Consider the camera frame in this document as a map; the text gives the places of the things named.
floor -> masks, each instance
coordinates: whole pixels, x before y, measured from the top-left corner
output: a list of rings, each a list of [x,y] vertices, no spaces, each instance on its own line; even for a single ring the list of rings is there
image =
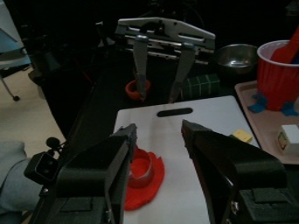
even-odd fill
[[[20,101],[13,101],[0,83],[0,141],[24,141],[28,158],[48,150],[45,145],[48,137],[57,137],[64,142],[42,91],[28,77],[30,71],[29,68],[4,78],[6,86],[20,97]]]

green object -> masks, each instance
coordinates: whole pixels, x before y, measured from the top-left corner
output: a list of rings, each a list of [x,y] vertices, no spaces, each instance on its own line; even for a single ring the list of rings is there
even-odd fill
[[[215,73],[191,77],[181,86],[181,98],[195,99],[207,95],[216,95],[220,91],[220,79]]]

white wall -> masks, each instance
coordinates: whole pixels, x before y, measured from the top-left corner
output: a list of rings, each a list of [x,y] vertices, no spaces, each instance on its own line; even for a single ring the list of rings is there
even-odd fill
[[[0,28],[13,37],[18,46],[24,46],[4,0],[0,0]]]

metal bowl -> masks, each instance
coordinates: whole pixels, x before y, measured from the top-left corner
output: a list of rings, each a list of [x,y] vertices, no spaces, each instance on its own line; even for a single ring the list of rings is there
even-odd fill
[[[221,79],[239,81],[256,77],[256,46],[247,44],[227,45],[213,53],[212,60]]]

blue object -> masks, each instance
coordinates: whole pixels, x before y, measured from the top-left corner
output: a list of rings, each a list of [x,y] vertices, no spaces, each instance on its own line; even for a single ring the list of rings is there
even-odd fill
[[[25,50],[17,45],[16,40],[8,35],[8,33],[0,29],[0,72],[4,68],[18,67],[30,64],[30,59]],[[8,94],[13,97],[14,101],[20,100],[17,95],[13,95],[8,88],[4,78],[0,73],[0,81],[4,84],[4,88]]]
[[[284,103],[281,112],[285,116],[299,116],[299,113],[295,111],[295,103],[292,101]]]
[[[261,93],[253,94],[252,98],[256,99],[256,103],[247,108],[251,112],[259,113],[267,109],[267,98]],[[295,111],[295,103],[292,101],[284,103],[280,111],[285,116],[299,116],[299,113]]]
[[[292,64],[299,64],[299,54],[295,55]]]
[[[252,98],[256,99],[256,103],[247,108],[251,112],[259,113],[267,109],[267,98],[260,93],[253,94]]]

